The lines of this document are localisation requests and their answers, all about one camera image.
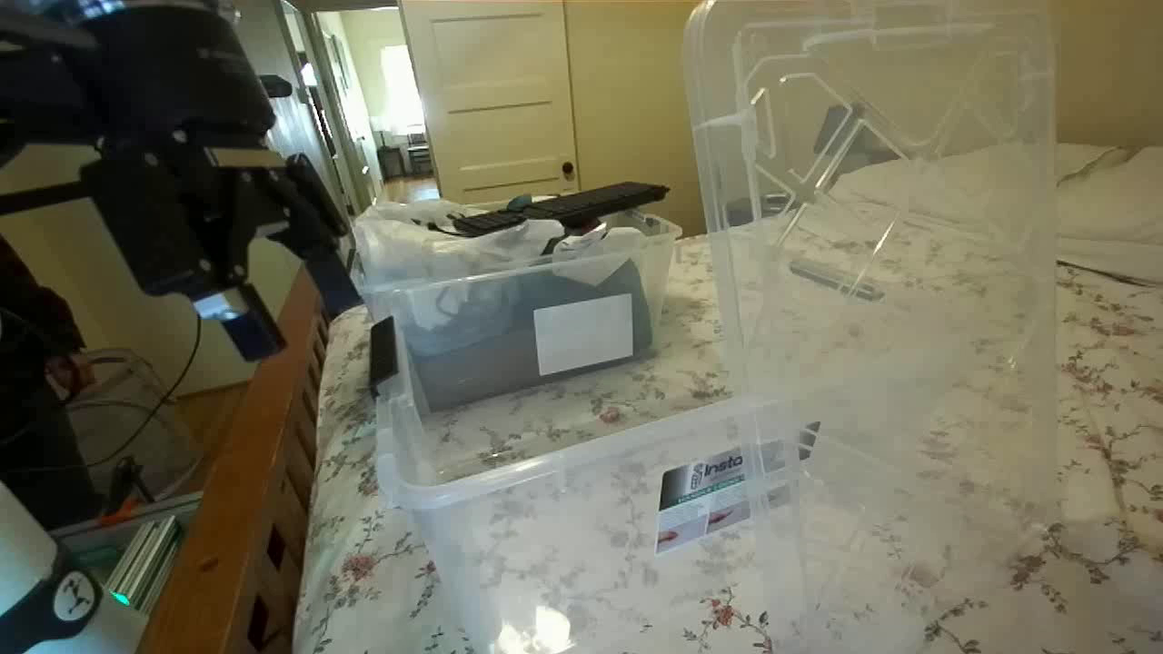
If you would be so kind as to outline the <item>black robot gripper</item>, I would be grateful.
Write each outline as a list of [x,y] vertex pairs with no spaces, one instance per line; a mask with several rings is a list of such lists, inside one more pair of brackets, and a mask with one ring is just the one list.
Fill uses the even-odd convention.
[[145,294],[197,300],[197,315],[219,324],[249,365],[285,350],[273,312],[249,284],[249,244],[262,225],[259,187],[271,178],[289,218],[282,244],[307,263],[324,308],[356,308],[362,291],[341,257],[349,231],[307,155],[106,136],[82,169],[134,284]]

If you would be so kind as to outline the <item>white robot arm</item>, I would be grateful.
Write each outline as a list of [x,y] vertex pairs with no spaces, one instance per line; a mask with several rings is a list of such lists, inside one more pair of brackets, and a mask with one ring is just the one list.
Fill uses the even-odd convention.
[[145,294],[187,300],[243,359],[266,359],[285,330],[249,281],[259,239],[307,266],[324,308],[362,301],[324,178],[271,147],[289,94],[251,67],[223,0],[0,0],[5,149],[94,153],[68,183],[5,192],[0,214],[94,204]]

